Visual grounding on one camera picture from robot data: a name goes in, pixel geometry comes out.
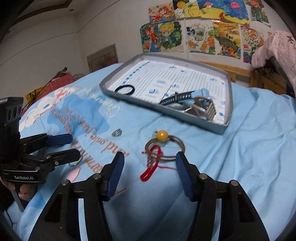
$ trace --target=yellow bead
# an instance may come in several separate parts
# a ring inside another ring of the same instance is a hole
[[[166,142],[168,140],[168,133],[164,130],[161,130],[156,133],[156,139],[159,142]]]

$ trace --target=brown bracelet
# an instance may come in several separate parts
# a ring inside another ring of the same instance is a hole
[[[181,141],[179,138],[177,138],[175,136],[168,136],[168,138],[169,138],[169,140],[176,142],[181,147],[181,150],[183,152],[185,152],[185,145],[184,145],[183,141]],[[151,139],[145,145],[145,153],[148,154],[148,158],[152,157],[153,159],[158,159],[160,161],[175,161],[176,160],[176,156],[164,156],[164,155],[160,156],[160,155],[157,155],[157,154],[153,153],[152,151],[150,151],[149,146],[154,142],[158,142],[158,140],[156,138]]]

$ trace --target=white wall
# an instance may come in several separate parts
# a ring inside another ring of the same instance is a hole
[[[89,71],[86,57],[94,52],[116,44],[119,62],[125,62],[142,52],[140,27],[149,22],[148,8],[166,0],[94,0],[77,17],[79,28],[79,42],[83,58],[85,72]],[[265,31],[275,32],[288,28],[278,14],[267,4],[265,12],[271,23],[271,27],[263,23],[252,21],[250,27]],[[203,60],[222,64],[233,65],[245,69],[251,69],[250,64],[227,56],[213,56],[201,53],[165,53],[181,58]]]
[[[0,98],[25,96],[58,71],[84,73],[74,16],[37,24],[0,45]]]

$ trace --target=silver ring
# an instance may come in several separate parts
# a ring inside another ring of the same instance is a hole
[[[82,159],[83,159],[83,154],[84,154],[84,152],[85,152],[85,151],[83,151],[83,152],[80,154],[80,158],[79,158],[79,160],[78,160],[75,164],[72,165],[72,163],[68,163],[69,166],[74,167],[74,166],[78,165],[79,163],[81,163],[81,161],[82,161]]]

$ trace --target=poster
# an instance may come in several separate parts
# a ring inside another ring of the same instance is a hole
[[[261,0],[245,0],[245,2],[251,6],[252,18],[254,20],[270,25],[268,17],[263,10],[264,5]]]
[[[146,23],[140,28],[143,52],[160,52],[160,34],[156,24]]]
[[[197,0],[200,8],[200,17],[210,19],[224,19],[224,9],[222,0]]]
[[[253,53],[261,46],[264,45],[265,36],[261,30],[255,30],[246,26],[240,26],[242,33],[242,44],[244,51],[244,62],[251,64]]]
[[[183,52],[181,24],[178,21],[161,23],[158,25],[160,32],[161,51]]]
[[[149,8],[150,23],[165,23],[176,20],[173,2]]]
[[[196,0],[173,0],[176,18],[196,18],[200,9]]]
[[[241,44],[238,24],[213,20],[213,27],[215,38],[219,41],[221,48],[219,55],[240,58]]]
[[[244,0],[224,0],[225,19],[234,23],[249,24],[249,16]]]
[[[190,52],[216,54],[212,21],[191,20],[186,30]]]

